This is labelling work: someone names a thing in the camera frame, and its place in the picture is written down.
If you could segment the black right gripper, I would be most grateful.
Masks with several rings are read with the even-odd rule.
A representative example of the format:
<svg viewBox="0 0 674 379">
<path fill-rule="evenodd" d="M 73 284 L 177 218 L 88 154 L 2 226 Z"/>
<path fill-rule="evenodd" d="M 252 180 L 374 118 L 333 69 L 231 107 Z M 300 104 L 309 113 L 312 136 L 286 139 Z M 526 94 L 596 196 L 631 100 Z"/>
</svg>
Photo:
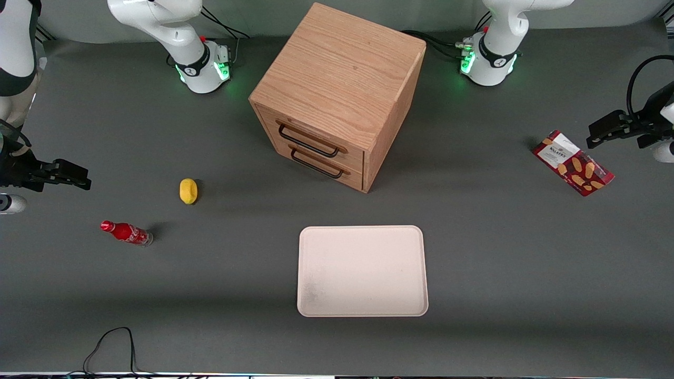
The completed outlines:
<svg viewBox="0 0 674 379">
<path fill-rule="evenodd" d="M 35 192 L 43 192 L 48 183 L 67 184 L 84 191 L 91 189 L 92 181 L 87 177 L 88 170 L 63 159 L 54 160 L 44 165 L 46 178 L 34 178 L 32 174 L 40 171 L 43 163 L 39 161 L 30 148 L 19 148 L 10 151 L 2 149 L 1 187 L 26 188 Z"/>
</svg>

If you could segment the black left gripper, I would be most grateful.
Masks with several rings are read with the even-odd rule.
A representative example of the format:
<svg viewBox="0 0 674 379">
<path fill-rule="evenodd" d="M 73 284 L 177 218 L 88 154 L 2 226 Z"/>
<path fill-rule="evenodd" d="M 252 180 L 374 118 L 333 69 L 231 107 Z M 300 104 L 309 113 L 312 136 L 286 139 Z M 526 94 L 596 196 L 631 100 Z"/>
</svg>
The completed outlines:
<svg viewBox="0 0 674 379">
<path fill-rule="evenodd" d="M 673 82 L 651 94 L 642 110 L 637 112 L 637 144 L 639 149 L 672 139 L 672 116 L 662 111 L 672 105 Z M 604 142 L 631 137 L 631 118 L 625 111 L 612 111 L 588 126 L 587 148 L 596 148 Z"/>
</svg>

